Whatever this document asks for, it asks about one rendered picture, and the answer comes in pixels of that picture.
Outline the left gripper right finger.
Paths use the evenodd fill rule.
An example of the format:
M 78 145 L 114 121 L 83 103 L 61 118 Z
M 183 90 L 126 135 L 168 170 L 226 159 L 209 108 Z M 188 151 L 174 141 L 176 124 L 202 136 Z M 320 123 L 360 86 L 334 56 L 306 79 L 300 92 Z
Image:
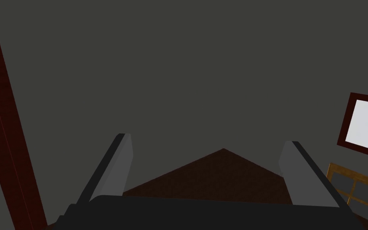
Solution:
M 284 143 L 279 167 L 294 205 L 351 210 L 298 141 Z

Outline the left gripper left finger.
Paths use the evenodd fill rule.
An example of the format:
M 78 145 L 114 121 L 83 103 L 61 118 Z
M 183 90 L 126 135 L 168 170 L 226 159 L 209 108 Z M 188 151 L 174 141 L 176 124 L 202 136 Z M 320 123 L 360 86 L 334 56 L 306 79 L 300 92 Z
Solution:
M 97 196 L 122 196 L 133 160 L 131 134 L 118 134 L 84 187 L 77 204 Z

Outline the wooden shelf unit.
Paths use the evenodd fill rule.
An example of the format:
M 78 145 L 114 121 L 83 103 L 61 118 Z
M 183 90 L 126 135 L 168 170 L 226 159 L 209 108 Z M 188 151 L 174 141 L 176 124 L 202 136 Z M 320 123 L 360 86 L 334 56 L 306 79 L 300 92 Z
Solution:
M 330 163 L 326 177 L 368 230 L 368 176 Z

